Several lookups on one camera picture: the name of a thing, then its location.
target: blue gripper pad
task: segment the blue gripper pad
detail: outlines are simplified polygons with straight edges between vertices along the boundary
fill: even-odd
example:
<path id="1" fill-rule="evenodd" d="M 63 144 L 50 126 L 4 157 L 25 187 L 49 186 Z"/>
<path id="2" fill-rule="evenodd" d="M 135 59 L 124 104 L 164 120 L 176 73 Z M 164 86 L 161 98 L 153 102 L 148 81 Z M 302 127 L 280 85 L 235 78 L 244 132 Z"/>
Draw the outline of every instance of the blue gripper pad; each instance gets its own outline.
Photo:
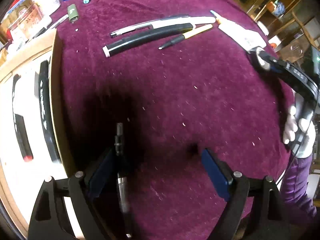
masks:
<path id="1" fill-rule="evenodd" d="M 207 149 L 202 151 L 201 162 L 211 179 L 213 186 L 218 193 L 219 197 L 223 198 L 226 202 L 230 199 L 229 182 L 219 169 L 218 165 L 212 158 Z"/>

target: purple tablecloth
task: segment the purple tablecloth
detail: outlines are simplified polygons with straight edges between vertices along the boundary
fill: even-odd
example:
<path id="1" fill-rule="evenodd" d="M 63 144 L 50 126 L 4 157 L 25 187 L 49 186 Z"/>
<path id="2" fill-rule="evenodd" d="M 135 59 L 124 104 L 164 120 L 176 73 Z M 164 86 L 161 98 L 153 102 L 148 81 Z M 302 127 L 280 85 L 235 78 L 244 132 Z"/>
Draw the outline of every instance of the purple tablecloth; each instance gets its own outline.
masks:
<path id="1" fill-rule="evenodd" d="M 138 164 L 130 202 L 141 238 L 206 239 L 225 202 L 199 153 L 209 147 L 246 176 L 278 178 L 289 158 L 281 133 L 290 88 L 259 75 L 217 24 L 164 50 L 160 40 L 106 58 L 102 47 L 119 39 L 110 32 L 121 27 L 174 14 L 211 16 L 211 9 L 262 32 L 232 0 L 82 1 L 62 2 L 52 15 L 57 20 L 75 3 L 80 16 L 58 26 L 65 122 L 78 167 L 111 145 L 123 122 L 127 153 Z M 112 217 L 114 200 L 100 198 L 103 217 Z"/>

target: yellow pen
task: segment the yellow pen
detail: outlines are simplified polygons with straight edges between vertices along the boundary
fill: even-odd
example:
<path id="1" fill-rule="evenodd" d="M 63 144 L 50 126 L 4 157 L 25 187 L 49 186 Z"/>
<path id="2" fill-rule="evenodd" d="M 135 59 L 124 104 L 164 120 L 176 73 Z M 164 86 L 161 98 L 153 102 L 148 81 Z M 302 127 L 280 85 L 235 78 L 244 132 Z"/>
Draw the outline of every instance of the yellow pen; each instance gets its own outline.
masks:
<path id="1" fill-rule="evenodd" d="M 198 33 L 201 33 L 201 32 L 204 32 L 204 31 L 207 31 L 209 29 L 211 29 L 213 27 L 212 24 L 207 24 L 207 25 L 204 25 L 204 26 L 201 26 L 199 28 L 196 28 L 196 29 L 193 29 L 191 31 L 188 31 L 186 33 L 183 33 L 183 34 L 180 34 L 178 37 L 166 42 L 165 44 L 163 44 L 161 47 L 159 47 L 159 49 L 164 49 L 164 48 L 167 48 L 167 47 L 170 47 L 174 44 L 177 44 L 179 43 L 180 41 L 183 41 L 185 39 L 188 39 Z"/>

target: screw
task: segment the screw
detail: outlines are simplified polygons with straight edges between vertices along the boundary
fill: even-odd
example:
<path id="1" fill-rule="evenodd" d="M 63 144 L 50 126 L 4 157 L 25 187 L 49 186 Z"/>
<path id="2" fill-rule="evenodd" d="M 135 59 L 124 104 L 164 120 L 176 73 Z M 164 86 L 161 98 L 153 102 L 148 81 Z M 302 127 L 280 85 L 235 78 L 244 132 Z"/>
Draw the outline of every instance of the screw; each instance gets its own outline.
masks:
<path id="1" fill-rule="evenodd" d="M 45 182 L 50 182 L 52 180 L 51 176 L 48 176 L 47 178 L 44 179 Z"/>
<path id="2" fill-rule="evenodd" d="M 76 178 L 81 178 L 83 176 L 83 171 L 77 171 L 75 176 Z"/>
<path id="3" fill-rule="evenodd" d="M 266 180 L 267 180 L 267 182 L 272 182 L 272 181 L 273 181 L 273 178 L 270 177 L 270 176 L 266 176 Z"/>
<path id="4" fill-rule="evenodd" d="M 235 171 L 235 172 L 233 173 L 233 175 L 234 175 L 236 178 L 241 178 L 241 177 L 242 177 L 242 173 L 239 172 L 239 171 Z"/>

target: black cable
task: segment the black cable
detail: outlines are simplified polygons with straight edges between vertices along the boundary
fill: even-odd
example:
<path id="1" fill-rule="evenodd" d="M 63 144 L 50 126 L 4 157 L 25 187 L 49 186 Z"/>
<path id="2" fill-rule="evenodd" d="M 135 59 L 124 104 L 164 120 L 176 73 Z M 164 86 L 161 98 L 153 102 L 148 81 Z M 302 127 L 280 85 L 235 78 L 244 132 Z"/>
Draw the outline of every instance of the black cable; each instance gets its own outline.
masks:
<path id="1" fill-rule="evenodd" d="M 315 106 L 315 109 L 314 109 L 314 113 L 316 112 L 316 108 L 317 108 L 317 106 L 318 106 L 318 100 L 319 100 L 319 85 L 320 84 L 318 84 L 318 94 L 317 94 L 317 102 L 316 102 L 316 106 Z M 301 145 L 304 143 L 304 140 L 306 139 L 306 136 L 307 136 L 307 133 L 308 133 L 308 130 L 309 130 L 309 127 L 310 127 L 310 125 L 311 125 L 311 123 L 312 123 L 312 120 L 313 120 L 313 118 L 311 118 L 310 119 L 310 122 L 309 122 L 309 125 L 308 125 L 308 129 L 304 132 L 304 135 L 303 135 L 303 138 L 302 138 L 302 141 L 301 141 L 301 143 L 299 144 L 299 147 L 298 147 L 298 149 L 297 149 L 297 151 L 296 151 L 296 153 L 294 154 L 294 156 L 293 156 L 293 158 L 292 158 L 292 160 L 291 160 L 291 162 L 290 162 L 290 164 L 289 164 L 289 166 L 287 167 L 287 169 L 285 170 L 285 172 L 284 172 L 284 174 L 278 179 L 278 183 L 276 184 L 277 186 L 278 186 L 278 184 L 282 181 L 282 179 L 284 178 L 284 176 L 287 174 L 287 171 L 288 171 L 288 169 L 290 169 L 290 167 L 291 167 L 291 165 L 292 165 L 292 163 L 293 163 L 293 161 L 294 161 L 294 159 L 296 158 L 296 156 L 297 156 L 297 154 L 298 154 L 298 151 L 299 151 L 299 149 L 300 149 L 300 147 L 301 147 Z"/>

